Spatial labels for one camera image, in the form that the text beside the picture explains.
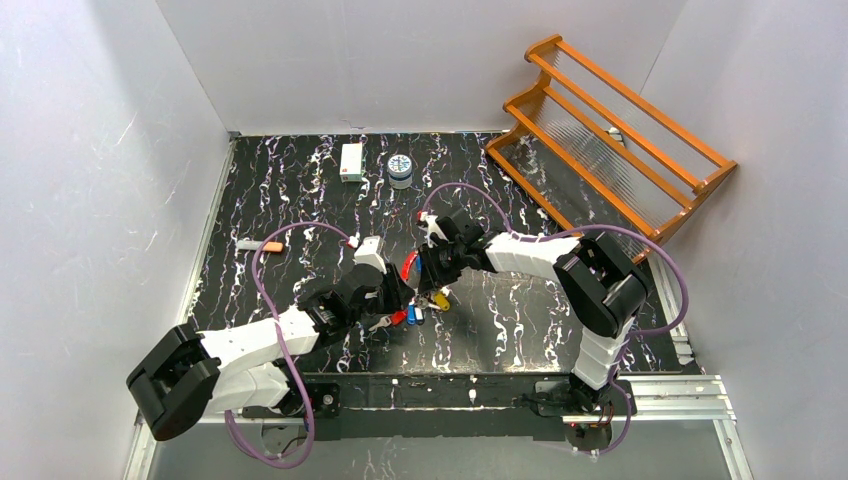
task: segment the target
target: white box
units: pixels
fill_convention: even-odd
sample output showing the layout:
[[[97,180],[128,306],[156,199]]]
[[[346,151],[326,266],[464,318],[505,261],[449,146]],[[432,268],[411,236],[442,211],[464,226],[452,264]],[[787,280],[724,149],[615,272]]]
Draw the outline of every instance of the white box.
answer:
[[[343,182],[362,181],[362,144],[346,143],[342,145],[342,160],[339,163],[339,175]]]

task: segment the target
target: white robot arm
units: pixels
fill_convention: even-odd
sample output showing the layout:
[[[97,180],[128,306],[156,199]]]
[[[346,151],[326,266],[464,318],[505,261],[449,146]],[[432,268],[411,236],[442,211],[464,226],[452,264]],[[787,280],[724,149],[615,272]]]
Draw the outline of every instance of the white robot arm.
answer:
[[[385,261],[383,241],[363,240],[354,267],[280,315],[292,355],[334,343],[363,315],[392,314],[459,279],[463,269],[520,272],[562,285],[583,324],[580,354],[563,398],[575,411],[591,411],[608,387],[610,372],[633,319],[647,297],[647,280],[606,234],[545,242],[486,233],[464,210],[419,216],[427,243],[418,248],[416,289]],[[127,379],[157,440],[173,438],[201,416],[247,406],[274,408],[289,379],[274,362],[282,357],[275,321],[221,331],[174,327]]]

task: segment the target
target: round container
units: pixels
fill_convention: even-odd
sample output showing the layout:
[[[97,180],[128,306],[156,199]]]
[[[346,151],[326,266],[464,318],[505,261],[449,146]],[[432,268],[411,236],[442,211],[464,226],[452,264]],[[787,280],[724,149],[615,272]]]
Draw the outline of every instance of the round container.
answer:
[[[403,190],[412,185],[412,159],[407,155],[393,155],[389,159],[389,185]]]

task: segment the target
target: orange wooden shelf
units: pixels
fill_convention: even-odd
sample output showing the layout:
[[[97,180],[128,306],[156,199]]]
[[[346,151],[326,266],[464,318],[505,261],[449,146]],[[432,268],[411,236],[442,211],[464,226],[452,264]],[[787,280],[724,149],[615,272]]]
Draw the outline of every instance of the orange wooden shelf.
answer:
[[[504,147],[519,142],[525,135],[536,137],[547,149],[582,177],[599,195],[614,206],[633,227],[660,244],[668,241],[691,216],[692,212],[703,204],[715,188],[737,167],[736,162],[722,157],[612,75],[565,43],[559,35],[554,35],[532,45],[527,49],[524,58],[539,67],[539,76],[530,88],[504,103],[504,110],[515,117],[516,124],[508,133],[490,141],[486,146],[486,151],[563,228],[571,228],[572,225],[501,153]],[[699,159],[704,158],[709,162],[709,164],[704,162],[704,165],[710,165],[713,168],[718,167],[718,169],[704,178],[699,178],[696,174],[684,168],[679,161],[657,146],[657,139],[650,138],[651,135],[648,132],[640,132],[631,123],[622,119],[621,115],[617,115],[608,105],[604,105],[593,98],[574,78],[569,78],[565,72],[558,69],[560,58],[569,62],[573,61],[576,65],[591,73],[591,77],[588,78],[602,82],[606,86],[605,88],[612,89],[630,105],[644,112],[645,118],[649,119],[648,121],[656,122],[656,124],[671,132],[674,136],[672,138],[679,139],[683,148],[693,150],[696,152],[694,156]],[[570,102],[564,94],[576,98],[578,102]],[[606,185],[604,181],[593,174],[591,169],[575,158],[573,148],[577,148],[578,142],[568,137],[571,134],[569,133],[570,130],[562,128],[562,123],[565,121],[540,121],[546,115],[552,115],[551,109],[557,109],[555,115],[562,115],[562,118],[568,119],[568,125],[576,125],[576,122],[579,122],[580,128],[585,128],[585,130],[581,130],[584,135],[591,135],[600,140],[607,152],[611,152],[608,155],[615,155],[621,159],[621,165],[627,165],[627,168],[632,168],[633,172],[638,172],[639,175],[647,178],[658,191],[662,192],[664,198],[674,202],[680,208],[679,212],[668,218],[667,221],[659,222],[659,224],[656,224],[656,215],[654,215],[655,222],[652,224],[637,213],[637,209],[633,208],[632,203],[638,202],[638,198],[623,200],[610,185]],[[642,149],[651,159],[655,160],[657,167],[646,164],[645,161],[613,139],[606,130],[589,117],[587,112],[594,112],[605,122],[617,128],[627,141]],[[670,179],[677,179],[681,186],[685,186],[685,188],[681,190],[681,188],[674,186]],[[691,189],[691,192],[684,193],[685,190],[689,189]],[[646,251],[643,251],[636,259],[644,259],[646,253]]]

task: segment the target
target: wooden rail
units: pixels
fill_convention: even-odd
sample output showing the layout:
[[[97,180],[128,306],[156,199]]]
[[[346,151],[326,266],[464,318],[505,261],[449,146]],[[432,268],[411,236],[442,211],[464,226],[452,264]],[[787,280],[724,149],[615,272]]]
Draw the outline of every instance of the wooden rail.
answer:
[[[605,105],[590,96],[583,87],[560,71],[557,68],[558,62],[556,60],[560,55],[565,55],[574,62],[577,62],[577,64],[592,73],[596,79],[615,90],[624,99],[647,114],[648,117],[673,133],[685,145],[695,150],[700,156],[703,156],[719,168],[703,179],[699,179],[693,173],[683,168],[677,161],[658,148],[655,142],[623,121]],[[660,244],[665,243],[691,217],[692,212],[701,206],[707,197],[715,191],[716,187],[737,167],[736,162],[725,159],[700,139],[683,129],[683,127],[656,107],[565,43],[559,35],[551,36],[533,44],[527,49],[524,58],[531,64],[539,67],[539,77],[530,88],[508,99],[504,103],[504,110],[516,119],[515,127],[509,133],[489,142],[486,146],[486,151],[563,228],[571,228],[572,224],[521,175],[514,165],[515,161],[504,158],[501,153],[501,150],[505,146],[518,142],[524,135],[529,134],[538,138],[545,147],[550,149],[566,165],[580,175],[588,185],[595,189],[598,194],[615,207],[640,233]],[[684,194],[684,192],[672,185],[666,179],[666,176],[645,164],[645,162],[627,150],[622,144],[611,138],[603,128],[592,121],[581,110],[580,106],[570,102],[557,91],[557,88],[551,85],[552,82],[556,82],[557,85],[570,92],[583,105],[617,128],[628,141],[647,152],[648,155],[657,161],[658,165],[691,188],[692,194],[690,196],[694,196],[694,198],[690,198]],[[644,175],[650,180],[671,201],[674,201],[681,207],[679,213],[661,225],[651,225],[650,222],[642,218],[630,205],[619,198],[608,185],[604,184],[589,169],[575,159],[573,155],[569,154],[567,150],[568,145],[564,146],[561,143],[563,141],[561,132],[558,135],[552,134],[545,131],[543,126],[533,121],[533,119],[538,117],[542,105],[546,102],[552,102],[554,108],[561,108],[564,113],[580,122],[580,124],[585,126],[595,137],[599,138],[612,152],[624,162],[630,164],[635,172]],[[635,259],[644,259],[646,253],[647,251],[643,251]]]

